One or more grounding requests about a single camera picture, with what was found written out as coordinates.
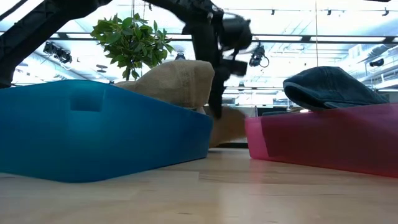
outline tan fabric bag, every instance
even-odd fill
[[[207,103],[213,77],[209,62],[174,60],[154,67],[135,82],[115,85],[173,105],[197,109]]]

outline ceiling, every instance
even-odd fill
[[[18,0],[8,0],[2,3],[0,13],[6,11],[16,2]],[[0,22],[0,32],[6,31],[13,23],[41,2],[42,0],[29,0],[15,13]],[[246,19],[250,19],[252,33],[256,35],[398,35],[396,26],[398,24],[398,0],[392,0],[389,3],[363,0],[317,0],[316,3],[314,0],[213,0],[213,2],[226,12],[239,14]],[[55,58],[48,58],[43,53],[44,45],[42,45],[35,51],[35,54],[25,60],[26,64],[29,65],[29,69],[26,67],[25,69],[28,69],[30,73],[37,73],[37,80],[32,80],[32,76],[36,77],[35,75],[30,75],[29,78],[25,77],[23,71],[21,71],[22,68],[17,75],[18,83],[23,85],[24,83],[50,82],[63,78],[82,78],[105,83],[121,80],[123,70],[109,64],[110,59],[104,56],[101,46],[90,39],[74,39],[87,37],[98,19],[110,18],[116,13],[121,18],[129,17],[133,11],[148,19],[150,24],[156,20],[158,26],[165,28],[169,34],[181,33],[184,26],[184,23],[179,21],[171,12],[155,6],[152,6],[152,10],[150,10],[148,3],[144,1],[135,0],[134,8],[132,8],[131,0],[114,0],[85,18],[65,24],[59,32],[69,33],[69,40],[51,40],[55,45],[71,52],[73,62],[70,65],[61,67]],[[176,39],[171,44],[176,51],[183,52],[187,59],[195,59],[190,41]],[[368,44],[366,47],[369,49],[376,45]],[[354,44],[303,44],[300,42],[288,44],[263,43],[263,46],[270,61],[269,66],[266,68],[249,67],[245,77],[231,77],[226,82],[227,86],[238,86],[243,82],[245,86],[250,87],[280,88],[283,80],[287,77],[307,68],[322,65],[341,66],[358,78],[368,76],[369,72],[372,72],[372,74],[380,72],[371,69],[366,70],[366,64],[363,63],[363,60],[360,60],[359,57],[353,58],[355,52],[366,54],[366,51],[363,50],[365,46],[360,48]],[[384,53],[383,57],[386,54],[391,56],[386,65],[391,67],[396,64],[395,52],[390,50]],[[173,60],[175,56],[176,52],[173,52],[167,60]],[[248,62],[250,56],[251,54],[238,55],[237,60]],[[97,72],[99,70],[97,65],[107,66],[106,73]],[[149,68],[144,67],[139,73],[145,74],[148,70]],[[377,77],[373,77],[364,80],[364,82],[376,79]]]

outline wooden table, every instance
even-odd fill
[[[0,224],[396,224],[398,180],[277,162],[248,150],[91,184],[0,174]]]

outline potted plant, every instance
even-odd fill
[[[173,50],[166,30],[158,30],[156,21],[153,28],[147,22],[139,14],[124,20],[116,14],[109,20],[99,20],[91,33],[104,52],[109,52],[106,57],[111,58],[111,64],[117,62],[119,68],[126,68],[123,72],[126,80],[130,75],[136,80],[139,77],[136,69],[142,68],[143,63],[152,68],[166,59],[167,51]]]

